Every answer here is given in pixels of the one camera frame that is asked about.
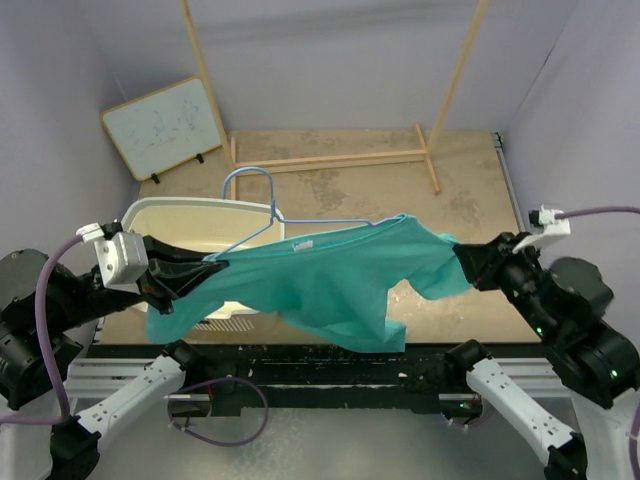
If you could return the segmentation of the light blue wire hanger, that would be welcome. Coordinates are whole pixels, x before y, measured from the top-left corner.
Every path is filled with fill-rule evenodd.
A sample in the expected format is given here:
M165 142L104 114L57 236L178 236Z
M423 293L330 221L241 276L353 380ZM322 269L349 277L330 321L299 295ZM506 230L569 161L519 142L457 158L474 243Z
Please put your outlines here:
M245 244L249 240L254 239L255 237L257 237L260 234L262 234L263 232L265 232L268 229L270 229L271 226L274 225L275 223L291 224L291 225L305 225L305 224L321 225L321 224L351 224L351 223L355 223L355 224L364 224L364 225L368 225L368 226L374 227L374 226L378 226L378 225L381 225L383 223L390 222L392 220L398 220L398 219L401 218L400 215L395 215L395 216L392 216L392 217L384 218L384 219L379 220L379 221L370 221L370 220L365 219L365 218L340 218L340 219L293 219L293 218L286 218L278 210L278 207L277 207L277 199L276 199L276 195L275 195L275 186L274 186L273 176L272 176L270 171L268 171L267 169L262 168L262 167L247 166L247 167L241 167L241 168L237 168L237 169L233 170L224 179L223 186L222 186L222 197L225 198L227 196L227 193L228 193L228 190L230 189L232 181L235 180L236 177L239 176L241 173L259 173L259 174L263 174L263 175L266 176L266 178L268 180L268 191L269 191L269 203L268 203L269 220L268 220L268 223L265 226L263 226L263 227L259 228L258 230L254 231L253 233L249 234L248 236L242 238L241 240L238 240L237 242L231 244L226 249L208 255L207 257L204 258L204 260L207 261L207 262L218 261L219 257L221 255L229 253L232 250L236 249L237 247Z

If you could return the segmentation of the teal t shirt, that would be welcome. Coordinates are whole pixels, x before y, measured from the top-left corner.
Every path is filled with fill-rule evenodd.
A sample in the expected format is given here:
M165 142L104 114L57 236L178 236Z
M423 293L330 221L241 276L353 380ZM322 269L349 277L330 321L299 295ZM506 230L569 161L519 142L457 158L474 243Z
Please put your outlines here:
M149 308L146 337L156 344L179 340L224 303L238 302L351 351L402 352L406 327L388 319L388 292L401 281L426 300L468 291L456 243L399 214L233 249L218 257L227 267L176 300L172 312Z

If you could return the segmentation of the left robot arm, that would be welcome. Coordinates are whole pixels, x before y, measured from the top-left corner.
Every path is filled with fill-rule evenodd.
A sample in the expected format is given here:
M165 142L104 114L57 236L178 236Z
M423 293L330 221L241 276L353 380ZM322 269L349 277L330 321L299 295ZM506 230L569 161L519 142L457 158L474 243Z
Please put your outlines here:
M94 247L97 265L77 276L59 254L25 249L1 262L1 475L84 479L124 427L162 397L194 392L206 361L182 341L165 346L142 373L94 407L73 414L65 390L81 352L68 331L140 302L170 312L225 268L203 253L150 236L91 225L72 238Z

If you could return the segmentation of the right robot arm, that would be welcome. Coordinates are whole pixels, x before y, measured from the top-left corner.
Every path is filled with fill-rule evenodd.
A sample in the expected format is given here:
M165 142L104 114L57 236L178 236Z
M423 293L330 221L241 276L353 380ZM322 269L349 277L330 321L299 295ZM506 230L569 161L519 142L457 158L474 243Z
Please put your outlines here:
M536 453L547 479L638 478L639 352L603 319L614 295L598 267L560 257L544 268L526 233L453 251L471 285L501 292L539 337L579 428L542 408L476 340L446 353L446 383L487 400Z

